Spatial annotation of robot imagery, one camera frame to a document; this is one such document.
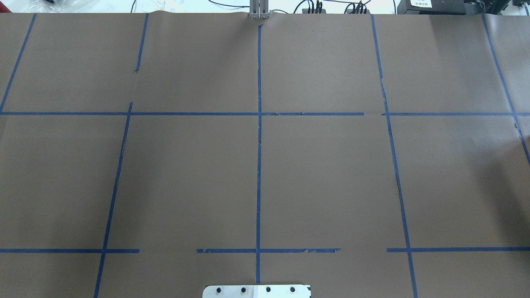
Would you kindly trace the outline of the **black box on desk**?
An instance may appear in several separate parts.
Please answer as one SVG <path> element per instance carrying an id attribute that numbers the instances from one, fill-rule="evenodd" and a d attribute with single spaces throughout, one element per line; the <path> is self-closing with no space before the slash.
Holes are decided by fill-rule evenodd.
<path id="1" fill-rule="evenodd" d="M 396 8 L 398 14 L 416 15 L 474 15 L 483 11 L 481 2 L 468 0 L 402 0 Z"/>

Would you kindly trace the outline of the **grey aluminium frame post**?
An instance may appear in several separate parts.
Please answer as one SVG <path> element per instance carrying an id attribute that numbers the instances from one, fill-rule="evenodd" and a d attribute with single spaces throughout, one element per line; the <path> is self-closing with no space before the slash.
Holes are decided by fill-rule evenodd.
<path id="1" fill-rule="evenodd" d="M 268 19 L 270 17 L 269 0 L 249 1 L 250 19 Z"/>

